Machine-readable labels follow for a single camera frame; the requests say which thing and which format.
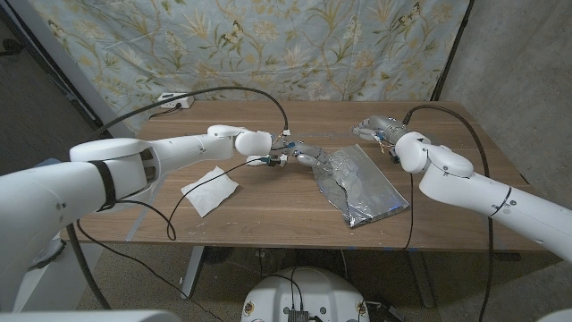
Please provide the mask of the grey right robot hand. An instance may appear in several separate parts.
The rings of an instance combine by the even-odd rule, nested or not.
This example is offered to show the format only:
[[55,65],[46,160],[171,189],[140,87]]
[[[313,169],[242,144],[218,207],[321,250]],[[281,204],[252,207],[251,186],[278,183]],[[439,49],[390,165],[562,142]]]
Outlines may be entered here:
[[352,133],[364,140],[386,141],[396,144],[408,133],[407,127],[394,118],[372,115],[351,129]]

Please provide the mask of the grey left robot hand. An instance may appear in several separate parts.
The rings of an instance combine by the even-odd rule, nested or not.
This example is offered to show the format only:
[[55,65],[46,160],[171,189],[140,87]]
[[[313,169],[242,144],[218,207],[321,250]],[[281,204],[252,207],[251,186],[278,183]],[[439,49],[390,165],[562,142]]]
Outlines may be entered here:
[[278,143],[271,148],[272,154],[280,154],[295,157],[302,165],[317,169],[321,172],[333,170],[331,157],[319,147],[312,146],[301,141],[287,141]]

